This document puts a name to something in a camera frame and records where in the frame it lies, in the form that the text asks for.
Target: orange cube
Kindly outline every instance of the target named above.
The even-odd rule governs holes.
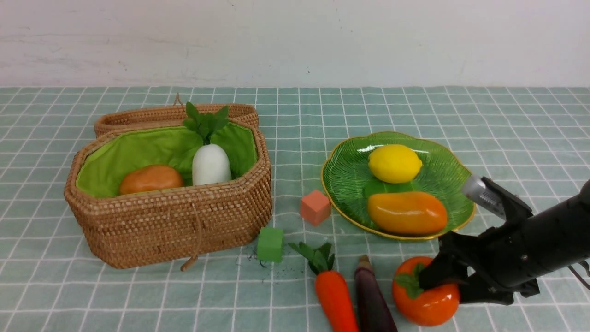
[[[299,214],[314,226],[326,220],[331,212],[330,200],[319,190],[314,190],[301,199]]]

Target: basket handle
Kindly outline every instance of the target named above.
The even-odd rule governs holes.
[[[172,106],[176,106],[176,103],[179,103],[182,107],[184,107],[181,102],[181,94],[178,92],[176,93],[176,98],[174,98],[174,104],[172,104]]]
[[[193,210],[195,210],[195,215],[198,216],[198,213],[196,212],[195,203],[192,203],[191,205],[192,205]],[[199,230],[199,236],[196,240],[195,249],[192,251],[191,257],[184,264],[182,264],[182,266],[181,266],[182,272],[185,272],[189,267],[191,267],[191,265],[194,262],[196,262],[197,258],[199,257],[198,253],[199,253],[199,248],[201,247],[201,239],[203,237],[203,230],[201,229],[202,223],[199,222],[198,217],[197,217],[197,225],[198,225],[197,229]]]

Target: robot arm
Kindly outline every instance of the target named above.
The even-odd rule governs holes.
[[[558,269],[575,273],[571,265],[580,263],[590,275],[590,180],[578,195],[537,215],[486,177],[471,177],[463,194],[505,223],[478,236],[439,237],[438,255],[419,276],[421,288],[459,284],[461,303],[510,305],[515,292],[538,294],[536,278]],[[469,275],[468,267],[475,272]]]

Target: leaf-shaped plate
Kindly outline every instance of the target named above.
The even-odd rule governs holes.
[[[375,178],[368,167],[368,156],[385,144],[403,144],[413,149],[423,166],[410,182],[389,184]],[[476,205],[461,192],[471,172],[446,147],[399,132],[375,132],[341,142],[324,163],[320,179],[330,202],[345,219],[358,227],[391,239],[429,240],[465,226],[476,212]],[[391,234],[380,229],[366,211],[367,198],[375,193],[426,191],[439,199],[448,214],[447,227],[421,237]]]

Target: tomato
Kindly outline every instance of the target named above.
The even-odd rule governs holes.
[[[459,309],[459,287],[442,285],[424,291],[418,286],[417,275],[432,262],[430,257],[413,257],[395,271],[392,294],[399,312],[419,326],[444,324]]]
[[[424,236],[447,227],[447,209],[424,191],[379,193],[367,199],[367,213],[389,233]]]

